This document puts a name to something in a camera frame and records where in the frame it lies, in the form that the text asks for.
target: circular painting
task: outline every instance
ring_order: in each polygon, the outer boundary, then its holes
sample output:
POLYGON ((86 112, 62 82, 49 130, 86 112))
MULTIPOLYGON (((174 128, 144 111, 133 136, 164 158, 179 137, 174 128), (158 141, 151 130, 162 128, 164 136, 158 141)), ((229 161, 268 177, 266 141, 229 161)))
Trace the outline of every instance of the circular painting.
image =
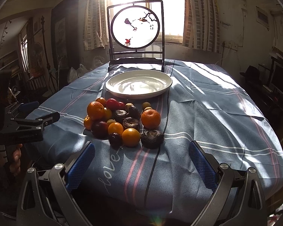
POLYGON ((160 29, 156 14, 143 6, 120 10, 111 21, 113 39, 122 47, 142 49, 151 45, 160 29))

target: plate rim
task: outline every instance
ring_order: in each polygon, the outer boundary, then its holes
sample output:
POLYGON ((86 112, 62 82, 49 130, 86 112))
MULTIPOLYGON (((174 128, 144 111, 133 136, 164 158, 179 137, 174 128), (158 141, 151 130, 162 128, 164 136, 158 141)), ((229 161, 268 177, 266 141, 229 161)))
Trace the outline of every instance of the plate rim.
POLYGON ((141 95, 148 95, 148 94, 160 93, 160 92, 162 92, 162 91, 166 91, 166 90, 168 90, 168 89, 172 86, 172 84, 173 84, 173 80, 172 80, 172 78, 171 78, 168 74, 166 74, 165 72, 161 72, 161 71, 159 71, 159 70, 155 70, 155 69, 136 69, 136 70, 124 71, 124 72, 122 72, 122 73, 120 73, 120 74, 117 74, 117 75, 111 77, 108 81, 106 81, 106 84, 105 84, 105 85, 106 85, 106 88, 107 88, 107 90, 108 90, 109 92, 112 92, 112 93, 115 93, 115 94, 119 94, 119 95, 123 95, 123 96, 125 96, 125 95, 129 95, 129 96, 141 96, 141 95), (151 70, 151 71, 156 71, 156 72, 159 72, 159 73, 163 73, 163 74, 165 74, 166 76, 168 76, 169 79, 171 80, 170 85, 169 85, 168 87, 166 87, 166 88, 164 88, 164 89, 161 89, 161 90, 159 90, 159 91, 156 91, 156 92, 141 93, 141 94, 124 94, 124 93, 112 91, 112 90, 110 89, 110 86, 111 86, 111 85, 109 85, 108 82, 109 82, 113 77, 116 77, 116 76, 118 76, 118 75, 120 75, 120 74, 123 74, 123 73, 126 73, 126 72, 132 72, 132 71, 149 71, 149 70, 151 70))

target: pile of fruit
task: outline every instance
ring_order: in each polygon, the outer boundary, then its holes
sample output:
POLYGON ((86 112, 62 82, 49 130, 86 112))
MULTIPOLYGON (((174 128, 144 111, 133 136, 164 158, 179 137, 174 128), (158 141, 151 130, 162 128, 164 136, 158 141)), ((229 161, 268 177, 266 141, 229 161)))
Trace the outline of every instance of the pile of fruit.
POLYGON ((156 130, 161 116, 148 102, 142 104, 142 109, 141 114, 132 103, 125 105, 113 98, 98 98, 87 107, 84 127, 91 130, 96 138, 108 136, 113 148, 122 145, 135 147, 141 141, 146 148, 156 149, 164 140, 164 134, 156 130), (140 121, 147 129, 142 134, 139 133, 140 121))

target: red fruit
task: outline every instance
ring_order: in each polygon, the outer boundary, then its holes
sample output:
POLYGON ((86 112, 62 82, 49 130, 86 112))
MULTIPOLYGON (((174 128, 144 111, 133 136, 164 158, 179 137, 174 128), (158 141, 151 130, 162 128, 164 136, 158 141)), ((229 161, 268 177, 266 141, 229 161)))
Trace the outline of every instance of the red fruit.
POLYGON ((125 110, 125 104, 123 102, 118 103, 118 109, 119 110, 125 110))
POLYGON ((95 121, 91 126, 92 134, 99 139, 108 135, 108 125, 104 121, 95 121))
POLYGON ((118 110, 118 101, 114 98, 110 98, 106 102, 106 107, 112 111, 118 110))

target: cherry tomato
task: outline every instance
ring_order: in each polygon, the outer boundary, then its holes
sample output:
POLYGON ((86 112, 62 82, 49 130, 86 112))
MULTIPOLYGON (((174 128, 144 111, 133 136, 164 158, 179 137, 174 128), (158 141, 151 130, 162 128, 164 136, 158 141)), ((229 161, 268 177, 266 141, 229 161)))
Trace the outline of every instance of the cherry tomato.
POLYGON ((110 98, 106 102, 106 107, 112 111, 118 110, 119 108, 118 101, 114 98, 110 98))
POLYGON ((119 110, 125 110, 125 104, 123 102, 118 103, 118 109, 119 110))

